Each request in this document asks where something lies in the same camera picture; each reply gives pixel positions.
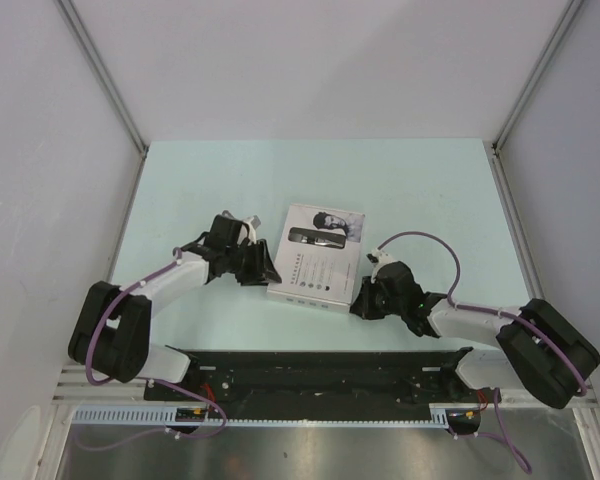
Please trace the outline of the white cardboard box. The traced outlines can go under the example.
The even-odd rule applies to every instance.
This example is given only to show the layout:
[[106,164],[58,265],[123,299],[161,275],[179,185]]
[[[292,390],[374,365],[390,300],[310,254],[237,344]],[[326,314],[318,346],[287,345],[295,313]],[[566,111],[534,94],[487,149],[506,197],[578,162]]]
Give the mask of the white cardboard box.
[[[353,301],[366,217],[334,208],[292,204],[287,212],[274,265],[282,278],[267,288],[270,299],[306,308],[346,313]],[[344,249],[287,240],[300,227],[346,236]]]

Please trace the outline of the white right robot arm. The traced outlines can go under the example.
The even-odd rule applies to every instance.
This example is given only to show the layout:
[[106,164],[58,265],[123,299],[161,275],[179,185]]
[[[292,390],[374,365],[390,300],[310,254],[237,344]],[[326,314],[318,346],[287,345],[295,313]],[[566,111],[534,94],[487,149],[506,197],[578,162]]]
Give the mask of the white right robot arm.
[[520,308],[458,304],[426,292],[410,268],[381,252],[367,256],[350,312],[365,320],[399,317],[416,336],[466,339],[503,352],[518,382],[536,400],[562,409],[582,396],[600,365],[600,353],[550,303],[534,298]]

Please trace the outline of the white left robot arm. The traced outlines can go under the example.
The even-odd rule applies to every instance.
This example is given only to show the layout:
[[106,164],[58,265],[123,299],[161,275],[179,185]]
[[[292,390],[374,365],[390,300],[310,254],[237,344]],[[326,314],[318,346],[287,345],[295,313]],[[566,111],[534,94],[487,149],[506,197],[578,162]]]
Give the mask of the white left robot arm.
[[190,368],[191,357],[152,343],[152,320],[184,294],[226,274],[241,286],[279,284],[267,242],[257,237],[259,225],[256,216],[237,219],[224,211],[197,239],[174,248],[172,260],[157,271],[127,286],[93,284],[68,345],[87,381],[166,382],[177,398],[194,397],[201,376]]

